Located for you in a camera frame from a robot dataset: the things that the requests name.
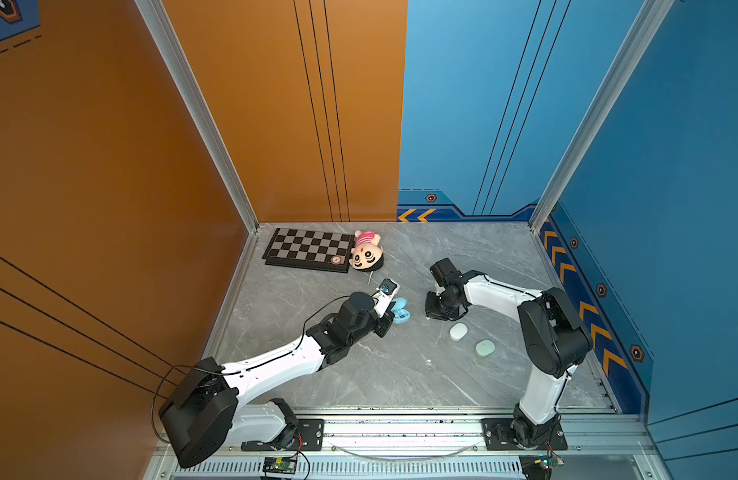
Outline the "blue earbud case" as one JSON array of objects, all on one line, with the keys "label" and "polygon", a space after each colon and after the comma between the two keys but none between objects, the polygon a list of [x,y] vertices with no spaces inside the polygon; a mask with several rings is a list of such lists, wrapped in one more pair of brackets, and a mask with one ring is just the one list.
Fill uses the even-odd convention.
[{"label": "blue earbud case", "polygon": [[406,309],[407,306],[407,300],[404,298],[397,298],[394,300],[393,305],[391,306],[391,313],[393,315],[393,323],[394,324],[402,324],[407,322],[411,314]]}]

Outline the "white earbud case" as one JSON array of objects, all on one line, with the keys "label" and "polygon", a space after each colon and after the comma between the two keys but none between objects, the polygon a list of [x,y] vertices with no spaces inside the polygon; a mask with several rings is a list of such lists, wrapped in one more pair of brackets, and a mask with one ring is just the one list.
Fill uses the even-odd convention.
[{"label": "white earbud case", "polygon": [[452,341],[462,340],[468,333],[468,327],[463,323],[455,323],[449,330],[449,337]]}]

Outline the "mint green earbud case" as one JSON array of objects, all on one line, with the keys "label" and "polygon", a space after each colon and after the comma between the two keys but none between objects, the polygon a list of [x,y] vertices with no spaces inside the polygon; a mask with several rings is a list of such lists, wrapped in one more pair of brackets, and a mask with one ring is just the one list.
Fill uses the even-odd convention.
[{"label": "mint green earbud case", "polygon": [[486,358],[496,351],[496,345],[493,341],[484,339],[475,345],[474,351],[479,358]]}]

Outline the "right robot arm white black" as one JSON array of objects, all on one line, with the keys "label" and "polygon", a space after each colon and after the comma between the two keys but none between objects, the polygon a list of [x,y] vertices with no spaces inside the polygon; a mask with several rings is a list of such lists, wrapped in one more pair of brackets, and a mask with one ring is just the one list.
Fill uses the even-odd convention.
[{"label": "right robot arm white black", "polygon": [[562,432],[558,404],[564,389],[593,350],[592,336],[567,293],[514,286],[476,270],[463,273],[448,258],[430,272],[437,289],[426,296],[427,318],[454,322],[477,306],[520,324],[532,370],[501,439],[526,450],[550,446]]}]

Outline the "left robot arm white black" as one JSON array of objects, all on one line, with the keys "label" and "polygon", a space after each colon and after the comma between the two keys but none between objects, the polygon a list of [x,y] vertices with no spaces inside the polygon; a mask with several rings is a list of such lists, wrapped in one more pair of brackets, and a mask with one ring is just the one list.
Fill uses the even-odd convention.
[{"label": "left robot arm white black", "polygon": [[339,362],[369,334],[384,337],[394,320],[394,296],[384,287],[374,294],[354,292],[342,298],[337,312],[278,349],[225,364],[207,357],[189,368],[158,412],[178,464],[195,467],[224,446],[298,446],[292,408],[281,398],[264,404],[257,398]]}]

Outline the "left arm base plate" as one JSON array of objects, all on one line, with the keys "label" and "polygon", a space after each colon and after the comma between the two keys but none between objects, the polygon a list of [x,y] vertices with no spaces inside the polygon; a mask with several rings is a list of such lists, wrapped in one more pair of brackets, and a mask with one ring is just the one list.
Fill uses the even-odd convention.
[{"label": "left arm base plate", "polygon": [[320,418],[306,418],[297,425],[287,424],[283,432],[270,442],[250,441],[241,445],[242,451],[320,451],[323,446],[325,421]]}]

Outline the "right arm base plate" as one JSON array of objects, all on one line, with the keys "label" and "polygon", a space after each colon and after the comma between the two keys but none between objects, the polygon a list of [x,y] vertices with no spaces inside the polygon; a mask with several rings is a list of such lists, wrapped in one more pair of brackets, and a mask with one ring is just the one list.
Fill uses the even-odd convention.
[{"label": "right arm base plate", "polygon": [[480,421],[482,437],[488,451],[537,451],[550,447],[553,451],[566,451],[568,443],[559,421],[552,421],[546,433],[539,435],[536,447],[525,447],[518,443],[513,423],[509,418],[485,418]]}]

